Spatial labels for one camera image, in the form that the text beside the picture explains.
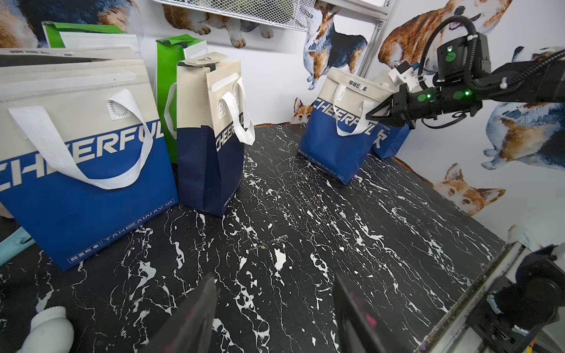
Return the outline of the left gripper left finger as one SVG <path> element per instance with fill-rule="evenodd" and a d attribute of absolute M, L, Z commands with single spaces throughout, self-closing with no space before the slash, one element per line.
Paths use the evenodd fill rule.
<path fill-rule="evenodd" d="M 205 275 L 142 352 L 208 352 L 219 291 Z"/>

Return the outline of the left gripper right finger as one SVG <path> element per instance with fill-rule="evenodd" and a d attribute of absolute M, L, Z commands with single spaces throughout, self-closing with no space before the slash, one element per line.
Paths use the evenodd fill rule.
<path fill-rule="evenodd" d="M 377 315 L 361 289 L 340 273 L 334 274 L 333 301 L 340 352 L 386 352 Z"/>

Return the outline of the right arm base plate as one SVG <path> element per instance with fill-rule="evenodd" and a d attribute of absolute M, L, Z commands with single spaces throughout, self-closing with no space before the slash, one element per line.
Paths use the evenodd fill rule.
<path fill-rule="evenodd" d="M 497 278 L 466 323 L 494 352 L 523 352 L 541 330 L 559 320 L 564 288 L 541 278 L 513 283 Z"/>

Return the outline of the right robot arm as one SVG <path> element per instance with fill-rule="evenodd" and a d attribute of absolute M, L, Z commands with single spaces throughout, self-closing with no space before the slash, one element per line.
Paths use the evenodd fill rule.
<path fill-rule="evenodd" d="M 436 36 L 449 24 L 462 25 L 467 34 L 438 47 L 438 71 L 433 86 L 427 86 L 423 70 Z M 437 119 L 451 114 L 453 123 L 475 116 L 483 101 L 533 103 L 564 102 L 564 51 L 557 51 L 538 60 L 506 63 L 495 71 L 487 57 L 485 35 L 465 16 L 452 16 L 432 32 L 425 45 L 418 67 L 419 92 L 407 84 L 363 118 L 388 126 L 415 128 L 419 119 Z"/>

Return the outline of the dark blue white bag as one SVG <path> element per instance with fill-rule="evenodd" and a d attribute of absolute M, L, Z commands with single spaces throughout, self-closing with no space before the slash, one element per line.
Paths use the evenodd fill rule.
<path fill-rule="evenodd" d="M 179 62 L 176 95 L 180 201 L 223 216 L 255 142 L 241 62 L 217 52 Z"/>

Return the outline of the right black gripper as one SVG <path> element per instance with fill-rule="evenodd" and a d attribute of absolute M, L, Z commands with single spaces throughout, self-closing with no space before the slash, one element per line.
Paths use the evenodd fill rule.
<path fill-rule="evenodd" d="M 415 128 L 419 119 L 433 119 L 441 113 L 441 91 L 439 88 L 427 88 L 410 93 L 406 84 L 400 85 L 398 92 L 370 110 L 365 118 L 370 122 L 392 127 L 408 126 Z"/>

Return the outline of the green white takeout bag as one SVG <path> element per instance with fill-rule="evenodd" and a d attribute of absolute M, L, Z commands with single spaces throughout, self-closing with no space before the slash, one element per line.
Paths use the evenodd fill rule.
<path fill-rule="evenodd" d="M 42 27 L 50 48 L 89 49 L 128 47 L 141 57 L 138 37 L 115 25 L 69 24 L 43 21 Z"/>

